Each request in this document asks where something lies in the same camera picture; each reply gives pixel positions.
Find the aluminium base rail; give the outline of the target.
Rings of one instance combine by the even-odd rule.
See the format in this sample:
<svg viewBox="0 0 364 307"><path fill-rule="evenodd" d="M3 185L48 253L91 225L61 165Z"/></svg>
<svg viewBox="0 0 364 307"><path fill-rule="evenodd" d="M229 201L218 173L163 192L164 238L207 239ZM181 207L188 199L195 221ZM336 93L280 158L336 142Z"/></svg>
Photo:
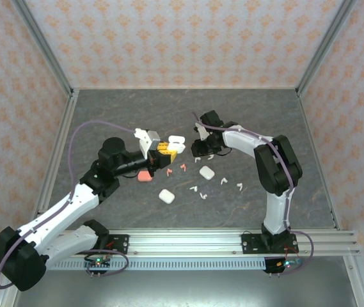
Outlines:
<svg viewBox="0 0 364 307"><path fill-rule="evenodd" d="M112 234L129 235L130 256L244 256L243 233L259 233L257 229L240 228L122 228ZM334 228L296 230L298 255L347 256L363 251L354 231Z"/></svg>

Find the white earbud charging case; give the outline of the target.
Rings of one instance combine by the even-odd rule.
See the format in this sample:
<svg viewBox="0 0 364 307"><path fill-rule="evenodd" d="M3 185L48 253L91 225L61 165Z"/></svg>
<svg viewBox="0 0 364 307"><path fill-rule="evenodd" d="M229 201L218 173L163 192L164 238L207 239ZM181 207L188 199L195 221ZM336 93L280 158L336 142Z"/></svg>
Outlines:
<svg viewBox="0 0 364 307"><path fill-rule="evenodd" d="M210 169L208 166L202 166L199 170L199 174L206 180L211 180L214 175L215 172Z"/></svg>
<svg viewBox="0 0 364 307"><path fill-rule="evenodd" d="M171 204L175 200L175 195L167 189L161 190L158 197L166 204Z"/></svg>
<svg viewBox="0 0 364 307"><path fill-rule="evenodd" d="M186 148L186 146L184 144L185 140L186 139L184 136L171 135L168 137L167 149L176 151L178 154L181 154L184 151L184 149Z"/></svg>

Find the small controller board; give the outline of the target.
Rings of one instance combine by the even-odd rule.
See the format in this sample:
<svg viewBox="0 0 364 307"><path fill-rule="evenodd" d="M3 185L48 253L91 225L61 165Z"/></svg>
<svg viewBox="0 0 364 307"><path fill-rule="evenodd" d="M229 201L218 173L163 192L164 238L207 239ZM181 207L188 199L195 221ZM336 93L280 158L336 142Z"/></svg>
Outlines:
<svg viewBox="0 0 364 307"><path fill-rule="evenodd" d="M300 258L286 259L284 257L267 257L265 258L264 272L268 275L282 274L286 269L294 269L301 265Z"/></svg>
<svg viewBox="0 0 364 307"><path fill-rule="evenodd" d="M111 261L107 256L86 255L84 257L86 272L91 276L101 277L108 272Z"/></svg>

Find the aluminium table side rail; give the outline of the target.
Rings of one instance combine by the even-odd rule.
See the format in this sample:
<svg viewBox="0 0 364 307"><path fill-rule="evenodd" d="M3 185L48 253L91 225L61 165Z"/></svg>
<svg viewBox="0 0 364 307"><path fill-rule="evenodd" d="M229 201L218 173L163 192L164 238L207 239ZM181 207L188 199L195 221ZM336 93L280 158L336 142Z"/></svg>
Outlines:
<svg viewBox="0 0 364 307"><path fill-rule="evenodd" d="M47 165L47 171L45 172L43 179L42 188L36 201L33 217L43 214L49 207L52 190L54 188L54 183L58 174L59 164L63 155L78 95L79 89L74 88L72 93L70 93L68 96L67 103L63 110L63 114L61 115L57 134L53 143L53 148Z"/></svg>
<svg viewBox="0 0 364 307"><path fill-rule="evenodd" d="M306 131L307 131L307 134L308 134L311 146L312 146L313 155L314 155L314 158L315 158L315 163L316 163L317 169L319 171L320 181L322 183L324 193L326 195L329 211L331 213L331 217L332 217L333 224L334 224L334 229L336 231L343 230L342 222L340 220L340 216L338 214L337 207L334 204L333 196L331 195L331 191L329 190L328 184L326 182L327 178L326 178L326 174L325 174L325 172L324 172L324 170L322 168L322 164L321 164L320 157L319 157L319 152L317 151L317 147L315 146L315 141L314 141L314 138L313 138L313 130L310 127L310 124L309 124L309 121L308 121L308 117L307 117L307 114L306 114L306 108L303 105L302 97L300 95L298 95L297 98L298 98L300 110L301 110L302 115L303 115L303 120L304 120L304 123L305 123L305 126L306 126Z"/></svg>

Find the aluminium frame post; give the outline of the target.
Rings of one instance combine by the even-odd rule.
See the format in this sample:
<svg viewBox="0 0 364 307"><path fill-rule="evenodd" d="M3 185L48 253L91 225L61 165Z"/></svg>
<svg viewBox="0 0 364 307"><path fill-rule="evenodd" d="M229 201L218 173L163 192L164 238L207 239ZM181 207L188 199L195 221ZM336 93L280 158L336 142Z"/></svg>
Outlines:
<svg viewBox="0 0 364 307"><path fill-rule="evenodd" d="M315 50L311 61L309 62L298 86L295 88L297 96L300 98L308 89L308 85L317 73L322 61L326 57L329 48L332 46L342 26L348 19L351 10L354 8L357 0L342 0L333 20L327 28L318 48Z"/></svg>
<svg viewBox="0 0 364 307"><path fill-rule="evenodd" d="M47 64L52 70L58 84L63 91L69 96L72 96L74 91L66 77L61 65L59 64L55 53L52 51L43 31L40 29L33 13L31 12L26 0L10 0L12 5L19 13L22 21L25 23L31 38L37 44L40 52L44 56Z"/></svg>

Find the aluminium frame profile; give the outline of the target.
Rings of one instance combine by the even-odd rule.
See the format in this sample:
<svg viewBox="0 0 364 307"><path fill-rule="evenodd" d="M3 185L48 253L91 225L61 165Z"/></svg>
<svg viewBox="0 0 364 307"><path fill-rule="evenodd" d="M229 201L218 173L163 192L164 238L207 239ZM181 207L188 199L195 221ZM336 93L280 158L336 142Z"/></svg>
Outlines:
<svg viewBox="0 0 364 307"><path fill-rule="evenodd" d="M14 307L18 293L16 287L0 290L0 307Z"/></svg>
<svg viewBox="0 0 364 307"><path fill-rule="evenodd" d="M364 307L364 259L362 256L344 256L344 264L351 283L357 307Z"/></svg>

